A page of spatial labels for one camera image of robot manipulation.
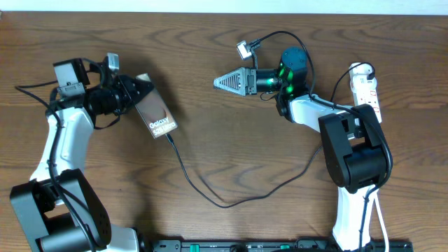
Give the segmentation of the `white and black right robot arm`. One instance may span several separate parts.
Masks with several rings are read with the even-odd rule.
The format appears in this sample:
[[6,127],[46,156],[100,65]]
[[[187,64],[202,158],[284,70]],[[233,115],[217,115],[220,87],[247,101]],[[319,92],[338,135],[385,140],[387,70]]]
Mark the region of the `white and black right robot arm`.
[[307,51],[291,47],[277,68],[241,67],[215,78],[213,86],[241,96],[273,92],[281,116],[319,132],[328,173],[338,187],[332,237],[341,251],[366,251],[372,201],[393,166],[379,109],[360,98],[375,90],[375,68],[367,62],[350,66],[355,104],[342,106],[312,92],[306,82],[310,66]]

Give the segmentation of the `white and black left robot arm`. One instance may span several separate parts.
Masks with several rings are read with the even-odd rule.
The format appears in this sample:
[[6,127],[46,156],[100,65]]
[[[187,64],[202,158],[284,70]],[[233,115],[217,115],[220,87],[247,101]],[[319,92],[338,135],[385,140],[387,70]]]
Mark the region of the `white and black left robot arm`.
[[155,87],[148,74],[120,75],[117,54],[101,62],[73,58],[53,65],[57,79],[44,102],[49,131],[38,167],[12,187],[10,203],[32,251],[152,251],[134,227],[111,223],[84,176],[98,115],[117,119]]

